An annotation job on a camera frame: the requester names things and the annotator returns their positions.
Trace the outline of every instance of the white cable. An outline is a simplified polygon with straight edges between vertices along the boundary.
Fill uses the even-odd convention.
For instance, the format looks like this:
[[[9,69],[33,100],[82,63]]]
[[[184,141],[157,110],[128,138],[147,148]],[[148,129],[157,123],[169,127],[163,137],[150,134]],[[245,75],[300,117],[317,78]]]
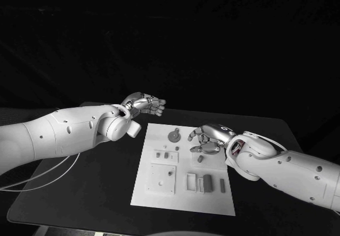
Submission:
[[[7,190],[7,189],[4,189],[4,188],[7,188],[7,187],[4,187],[4,188],[0,189],[0,191],[7,191],[7,192],[24,192],[24,191],[30,191],[30,190],[35,190],[35,189],[42,188],[42,187],[48,186],[49,184],[52,184],[55,181],[58,181],[58,180],[63,177],[63,175],[65,175],[65,174],[68,173],[68,171],[71,170],[72,166],[69,167],[69,169],[66,170],[66,172],[65,172],[52,182],[49,182],[48,184],[45,184],[43,186],[36,187],[36,188],[32,188],[32,189],[26,189],[26,190]]]
[[[261,136],[261,135],[258,135],[258,134],[255,134],[256,136],[259,136],[259,137],[262,137],[264,139],[266,139],[268,141],[271,141],[284,151],[287,151],[287,148],[278,143],[278,142],[275,142],[274,140],[271,140],[269,138],[266,138],[266,137],[264,137],[264,136]]]
[[[52,167],[48,171],[45,171],[42,174],[39,174],[39,175],[35,176],[33,178],[30,178],[30,179],[22,181],[22,182],[19,182],[19,183],[14,183],[14,184],[11,184],[11,185],[9,185],[9,186],[6,186],[6,187],[1,187],[0,190],[3,190],[3,189],[6,189],[6,188],[10,188],[10,187],[13,187],[13,186],[17,186],[17,185],[20,185],[20,184],[29,182],[30,180],[36,179],[37,177],[43,176],[48,172],[50,172],[50,171],[69,159],[69,157],[71,157],[71,156],[68,156],[68,157],[63,159],[63,161],[62,161],[55,167]]]

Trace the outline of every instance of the white foam board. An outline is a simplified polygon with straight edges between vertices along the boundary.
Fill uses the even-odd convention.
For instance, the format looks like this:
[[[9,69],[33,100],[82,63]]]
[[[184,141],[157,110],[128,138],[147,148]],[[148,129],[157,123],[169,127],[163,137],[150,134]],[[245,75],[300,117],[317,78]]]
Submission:
[[[176,128],[179,128],[180,141],[171,143],[169,141],[169,133],[174,131]],[[216,155],[210,156],[215,157],[218,164],[213,162],[213,159],[209,159],[209,166],[193,165],[190,148],[193,145],[199,146],[200,144],[196,137],[193,141],[187,141],[187,137],[194,129],[196,127],[148,124],[131,205],[235,216],[228,166],[223,164],[225,166],[222,168],[216,168],[216,165],[219,165],[220,160],[225,158],[225,153],[222,150]],[[154,150],[176,152],[177,163],[156,163],[153,161]],[[156,164],[176,167],[174,194],[164,194],[157,191],[151,192],[145,189],[150,177],[150,166]],[[186,190],[187,174],[196,175],[197,191],[194,192]],[[212,175],[213,192],[202,194],[199,191],[199,179],[203,178],[203,175]],[[225,180],[225,193],[220,192],[220,179]]]

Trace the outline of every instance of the table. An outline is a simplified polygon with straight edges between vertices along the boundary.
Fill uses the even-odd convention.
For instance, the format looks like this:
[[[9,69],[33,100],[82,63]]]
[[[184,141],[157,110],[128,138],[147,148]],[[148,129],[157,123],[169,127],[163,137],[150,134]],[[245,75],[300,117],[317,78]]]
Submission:
[[[102,105],[86,102],[82,106]],[[339,235],[340,217],[318,206],[292,198],[266,183],[249,181],[229,168],[236,216],[131,206],[131,195],[144,144],[147,123],[199,127],[219,123],[236,133],[251,131],[285,148],[301,151],[290,127],[279,119],[183,110],[164,110],[161,117],[140,114],[141,131],[85,151],[68,174],[49,186],[22,192],[7,213],[13,223],[43,225],[124,235],[166,231],[197,231],[226,236]],[[66,171],[76,156],[26,189],[50,182]],[[63,158],[45,159],[35,175]]]

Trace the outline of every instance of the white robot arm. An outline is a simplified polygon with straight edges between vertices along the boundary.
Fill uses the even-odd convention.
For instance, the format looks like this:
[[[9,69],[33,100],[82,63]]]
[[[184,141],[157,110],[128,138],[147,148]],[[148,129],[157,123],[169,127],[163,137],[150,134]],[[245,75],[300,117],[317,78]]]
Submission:
[[[141,127],[131,119],[140,112],[161,116],[164,104],[138,92],[121,105],[62,109],[30,122],[1,126],[0,175],[35,160],[69,156],[117,141],[125,133],[134,138]]]
[[[189,135],[200,146],[192,152],[216,154],[225,148],[226,165],[248,180],[268,185],[303,201],[340,211],[340,166],[314,156],[287,150],[268,138],[245,132],[236,135],[219,124],[206,124]]]

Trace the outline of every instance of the gray object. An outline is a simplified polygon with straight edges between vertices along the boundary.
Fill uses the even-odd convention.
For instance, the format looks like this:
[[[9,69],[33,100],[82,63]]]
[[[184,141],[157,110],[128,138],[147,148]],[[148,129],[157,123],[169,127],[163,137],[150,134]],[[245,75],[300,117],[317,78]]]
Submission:
[[[197,162],[202,163],[202,161],[203,161],[203,156],[200,155],[199,159],[197,159]]]
[[[225,193],[225,180],[220,179],[219,183],[220,183],[220,192]]]
[[[205,188],[205,193],[213,192],[213,181],[210,175],[203,175],[203,188]]]
[[[177,143],[180,140],[179,128],[174,129],[173,132],[169,133],[169,141]]]

